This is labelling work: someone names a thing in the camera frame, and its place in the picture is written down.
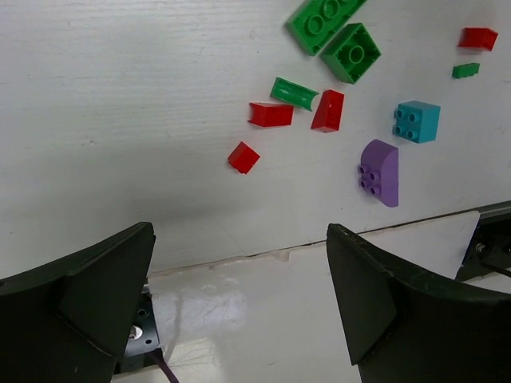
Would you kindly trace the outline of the light blue lego brick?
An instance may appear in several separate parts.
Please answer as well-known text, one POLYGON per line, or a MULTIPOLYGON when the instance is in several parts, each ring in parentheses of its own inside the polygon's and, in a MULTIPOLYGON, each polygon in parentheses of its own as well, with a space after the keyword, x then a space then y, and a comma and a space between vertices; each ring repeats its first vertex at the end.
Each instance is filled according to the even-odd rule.
POLYGON ((392 132, 395 136, 416 144, 435 141, 440 112, 440 106, 421 101, 401 103, 394 111, 392 132))

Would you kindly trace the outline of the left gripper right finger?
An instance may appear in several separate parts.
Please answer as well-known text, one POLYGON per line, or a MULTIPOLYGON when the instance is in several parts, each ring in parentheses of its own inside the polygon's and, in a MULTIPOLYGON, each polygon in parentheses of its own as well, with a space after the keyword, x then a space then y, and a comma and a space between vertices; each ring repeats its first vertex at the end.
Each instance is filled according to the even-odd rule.
POLYGON ((509 381, 508 294, 436 274, 337 223, 327 259, 362 381, 509 381))

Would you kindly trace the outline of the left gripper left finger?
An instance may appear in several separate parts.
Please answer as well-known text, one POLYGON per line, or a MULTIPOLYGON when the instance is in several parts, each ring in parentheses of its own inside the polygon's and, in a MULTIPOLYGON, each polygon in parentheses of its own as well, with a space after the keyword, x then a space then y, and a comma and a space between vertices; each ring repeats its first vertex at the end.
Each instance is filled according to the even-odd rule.
POLYGON ((137 223, 1 281, 3 382, 109 382, 123 358, 156 242, 137 223))

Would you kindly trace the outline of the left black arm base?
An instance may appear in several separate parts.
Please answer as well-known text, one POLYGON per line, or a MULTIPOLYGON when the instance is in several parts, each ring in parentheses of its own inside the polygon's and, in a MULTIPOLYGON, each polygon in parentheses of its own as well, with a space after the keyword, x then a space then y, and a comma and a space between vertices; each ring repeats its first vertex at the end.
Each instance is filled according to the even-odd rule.
POLYGON ((135 312, 124 356, 116 364, 114 375, 136 373, 154 366, 156 362, 152 356, 156 354, 162 355, 160 338, 156 327, 153 297, 148 287, 145 287, 135 312))

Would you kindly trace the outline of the tiny red lego brick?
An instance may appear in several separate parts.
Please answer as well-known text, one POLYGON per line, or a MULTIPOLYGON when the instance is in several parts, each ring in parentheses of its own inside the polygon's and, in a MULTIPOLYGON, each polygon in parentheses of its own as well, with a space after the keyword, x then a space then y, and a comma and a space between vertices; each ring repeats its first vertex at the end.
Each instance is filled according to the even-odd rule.
POLYGON ((228 156, 228 164, 241 174, 248 174, 259 160, 260 155, 241 141, 228 156))

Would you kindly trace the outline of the purple lego piece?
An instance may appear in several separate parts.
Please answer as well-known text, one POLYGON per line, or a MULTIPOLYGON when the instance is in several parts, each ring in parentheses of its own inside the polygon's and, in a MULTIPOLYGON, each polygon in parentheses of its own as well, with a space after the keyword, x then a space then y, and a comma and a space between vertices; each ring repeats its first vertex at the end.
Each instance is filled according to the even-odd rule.
POLYGON ((399 199, 398 148, 372 140, 362 151, 358 165, 358 185, 387 207, 397 207, 399 199))

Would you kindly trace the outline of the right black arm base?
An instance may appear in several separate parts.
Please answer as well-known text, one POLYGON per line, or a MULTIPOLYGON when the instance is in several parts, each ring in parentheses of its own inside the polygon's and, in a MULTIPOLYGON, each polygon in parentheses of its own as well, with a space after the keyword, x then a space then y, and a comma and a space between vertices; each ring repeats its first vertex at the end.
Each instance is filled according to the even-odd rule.
POLYGON ((479 207, 476 229, 455 280, 497 273, 510 277, 510 202, 479 207))

